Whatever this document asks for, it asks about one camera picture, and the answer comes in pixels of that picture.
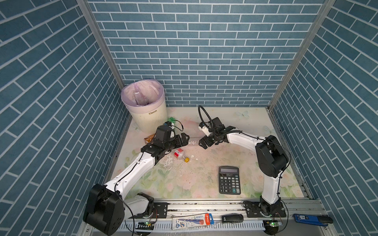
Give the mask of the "brown coffee bottle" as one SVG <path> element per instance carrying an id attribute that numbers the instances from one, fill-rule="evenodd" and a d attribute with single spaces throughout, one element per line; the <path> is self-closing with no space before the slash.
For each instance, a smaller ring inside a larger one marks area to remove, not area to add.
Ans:
<path id="1" fill-rule="evenodd" d="M 149 135 L 148 137 L 144 138 L 145 144 L 150 143 L 153 138 L 155 137 L 155 134 Z"/>

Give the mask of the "green plastic bottle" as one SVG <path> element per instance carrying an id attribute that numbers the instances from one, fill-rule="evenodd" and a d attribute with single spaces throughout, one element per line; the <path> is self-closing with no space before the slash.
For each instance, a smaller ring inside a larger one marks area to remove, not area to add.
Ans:
<path id="1" fill-rule="evenodd" d="M 170 117 L 168 121 L 166 122 L 168 125 L 175 125 L 176 119 L 173 117 Z"/>

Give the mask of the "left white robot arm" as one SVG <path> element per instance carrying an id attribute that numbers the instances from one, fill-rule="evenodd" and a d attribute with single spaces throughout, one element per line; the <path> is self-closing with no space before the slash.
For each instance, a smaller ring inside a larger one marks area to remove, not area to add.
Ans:
<path id="1" fill-rule="evenodd" d="M 150 171 L 166 154 L 187 146 L 190 137 L 176 134 L 168 125 L 157 128 L 151 142 L 141 148 L 140 154 L 114 179 L 106 184 L 96 184 L 89 191 L 83 221 L 104 234 L 111 236 L 126 218 L 150 217 L 154 198 L 138 193 L 131 199 L 125 197 L 139 179 Z"/>

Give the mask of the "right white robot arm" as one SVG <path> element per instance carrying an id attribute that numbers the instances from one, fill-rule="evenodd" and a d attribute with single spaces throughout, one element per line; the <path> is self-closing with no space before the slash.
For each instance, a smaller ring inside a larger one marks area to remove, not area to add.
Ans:
<path id="1" fill-rule="evenodd" d="M 280 198 L 280 182 L 288 167 L 289 158 L 275 136 L 265 139 L 244 133 L 233 126 L 225 127 L 219 118 L 199 124 L 205 136 L 199 145 L 204 149 L 220 143 L 230 143 L 255 151 L 258 166 L 264 174 L 263 191 L 260 196 L 259 209 L 262 215 L 269 217 L 283 207 Z"/>

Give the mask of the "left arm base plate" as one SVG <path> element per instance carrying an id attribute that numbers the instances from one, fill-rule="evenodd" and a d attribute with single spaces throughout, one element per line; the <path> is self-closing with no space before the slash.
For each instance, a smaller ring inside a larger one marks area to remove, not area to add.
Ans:
<path id="1" fill-rule="evenodd" d="M 135 214 L 136 219 L 152 219 L 152 218 L 167 218 L 168 203 L 167 202 L 157 202 L 154 203 L 153 207 L 147 209 L 147 212 Z"/>

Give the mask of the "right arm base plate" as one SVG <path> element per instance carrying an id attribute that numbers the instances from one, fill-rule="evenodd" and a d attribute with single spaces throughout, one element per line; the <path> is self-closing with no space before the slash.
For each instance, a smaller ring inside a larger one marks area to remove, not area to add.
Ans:
<path id="1" fill-rule="evenodd" d="M 274 204 L 269 204 L 261 199 L 259 202 L 243 201 L 242 206 L 246 209 L 248 218 L 259 217 L 273 217 L 280 216 L 286 217 L 286 210 L 281 200 Z"/>

